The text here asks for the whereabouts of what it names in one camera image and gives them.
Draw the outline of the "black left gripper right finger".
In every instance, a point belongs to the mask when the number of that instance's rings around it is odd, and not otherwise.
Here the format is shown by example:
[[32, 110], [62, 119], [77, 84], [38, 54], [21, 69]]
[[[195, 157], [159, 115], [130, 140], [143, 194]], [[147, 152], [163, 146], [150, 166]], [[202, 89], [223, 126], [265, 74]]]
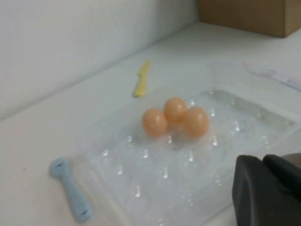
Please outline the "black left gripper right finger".
[[301, 201], [301, 154], [292, 153], [284, 156], [267, 154], [263, 163], [276, 178]]

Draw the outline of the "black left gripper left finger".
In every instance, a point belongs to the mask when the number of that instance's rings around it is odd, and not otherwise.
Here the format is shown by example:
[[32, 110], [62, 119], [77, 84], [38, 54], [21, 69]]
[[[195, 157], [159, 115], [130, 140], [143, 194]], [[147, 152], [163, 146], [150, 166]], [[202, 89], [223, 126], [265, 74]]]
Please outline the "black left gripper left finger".
[[301, 224], [301, 201], [255, 156], [237, 157], [232, 201], [239, 226]]

